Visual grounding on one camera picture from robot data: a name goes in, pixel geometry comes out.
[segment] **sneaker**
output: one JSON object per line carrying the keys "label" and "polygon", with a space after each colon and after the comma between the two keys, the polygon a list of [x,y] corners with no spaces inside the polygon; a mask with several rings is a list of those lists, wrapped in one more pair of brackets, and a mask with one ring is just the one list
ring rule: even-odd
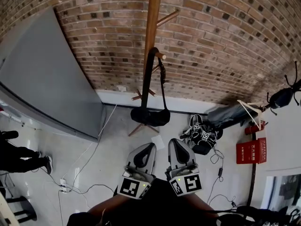
{"label": "sneaker", "polygon": [[46,169],[47,169],[47,173],[49,175],[51,175],[52,171],[53,171],[53,167],[52,167],[52,158],[51,156],[45,156],[44,158],[47,159],[47,164],[46,164]]}
{"label": "sneaker", "polygon": [[15,130],[3,131],[1,137],[5,140],[15,139],[19,136],[19,133]]}

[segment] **brick wall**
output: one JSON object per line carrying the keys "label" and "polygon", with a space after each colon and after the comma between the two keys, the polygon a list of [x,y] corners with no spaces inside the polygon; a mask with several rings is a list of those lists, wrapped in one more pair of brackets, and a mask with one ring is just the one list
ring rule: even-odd
{"label": "brick wall", "polygon": [[[95,89],[141,88],[148,0],[0,0],[0,39],[26,17],[53,6]],[[265,100],[293,81],[301,50],[300,0],[161,0],[156,47],[166,94],[227,104]],[[151,88],[160,94],[159,72]]]}

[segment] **person's arm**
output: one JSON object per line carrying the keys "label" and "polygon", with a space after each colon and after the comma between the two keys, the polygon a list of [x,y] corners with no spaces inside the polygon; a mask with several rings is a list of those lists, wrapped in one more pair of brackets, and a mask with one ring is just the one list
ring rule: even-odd
{"label": "person's arm", "polygon": [[[188,201],[188,203],[196,209],[214,210],[207,203],[205,203],[203,200],[201,200],[196,194],[187,194],[187,195],[182,196],[182,198],[184,198],[186,201]],[[218,214],[216,214],[216,213],[206,213],[206,212],[204,212],[204,214],[209,218],[218,217]]]}
{"label": "person's arm", "polygon": [[100,204],[94,206],[93,208],[91,208],[88,211],[88,213],[90,213],[98,218],[101,218],[104,210],[106,213],[110,212],[113,209],[117,208],[118,206],[122,205],[123,203],[125,203],[129,200],[131,200],[131,198],[118,194],[118,195],[111,197],[108,200],[101,202]]}

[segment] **white floor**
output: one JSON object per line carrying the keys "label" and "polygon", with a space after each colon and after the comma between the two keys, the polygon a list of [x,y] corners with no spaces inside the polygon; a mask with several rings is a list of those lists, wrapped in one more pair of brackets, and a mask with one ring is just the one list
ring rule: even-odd
{"label": "white floor", "polygon": [[[114,107],[107,107],[108,116]],[[161,179],[166,179],[164,172],[168,167],[167,145],[170,139],[179,138],[180,133],[188,125],[190,116],[185,114],[171,114],[170,122],[161,128],[165,148],[157,151],[154,174]],[[79,174],[75,182],[81,192],[85,192],[93,184],[106,184],[115,190],[118,179],[123,173],[123,167],[128,154],[140,145],[151,142],[151,137],[156,133],[144,128],[132,137],[127,135],[137,126],[130,118],[130,109],[117,107],[106,128],[103,131],[100,144],[91,161]],[[34,130],[29,127],[21,127],[14,121],[8,121],[6,117],[0,118],[0,130],[17,130],[19,138],[11,140],[16,146],[26,146],[32,150],[48,153],[53,157],[53,178],[57,183],[65,173],[69,185],[73,184],[75,175],[87,162],[93,153],[96,143],[71,136],[62,136],[49,133],[40,129]],[[243,129],[239,125],[224,131],[222,138],[218,141],[217,148],[224,154],[223,182],[217,182],[214,186],[212,197],[223,194],[237,205],[245,203],[248,196],[251,165],[236,164],[236,143],[243,137]],[[70,166],[91,145],[89,150],[72,167]],[[201,171],[203,190],[198,196],[207,201],[213,182],[216,180],[222,162],[215,165],[210,162],[211,151],[208,155],[196,155],[197,163]],[[27,197],[38,214],[38,221],[27,222],[22,225],[59,226],[62,224],[58,200],[59,187],[51,182],[51,178],[42,170],[27,172],[24,174],[11,174],[21,195]],[[90,207],[112,197],[110,189],[104,186],[95,186],[85,194]],[[60,194],[63,214],[63,226],[67,225],[68,218],[72,213],[87,211],[86,199],[83,195],[71,192]],[[231,204],[224,197],[217,197],[211,203],[217,210],[230,209]]]}

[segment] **black chair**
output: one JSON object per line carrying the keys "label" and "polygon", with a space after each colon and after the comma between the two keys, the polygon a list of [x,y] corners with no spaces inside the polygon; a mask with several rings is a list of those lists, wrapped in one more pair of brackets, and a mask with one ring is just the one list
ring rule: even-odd
{"label": "black chair", "polygon": [[[8,198],[7,199],[5,188],[0,188],[0,192],[3,195],[3,197],[5,198],[7,203],[19,202],[21,204],[21,207],[23,210],[14,213],[15,216],[26,215],[26,217],[18,219],[18,222],[20,224],[27,222],[29,220],[37,221],[38,218],[37,218],[37,214],[36,214],[34,208],[25,197],[21,196],[19,198]],[[10,224],[9,219],[5,219],[5,220],[6,220],[7,224]]]}

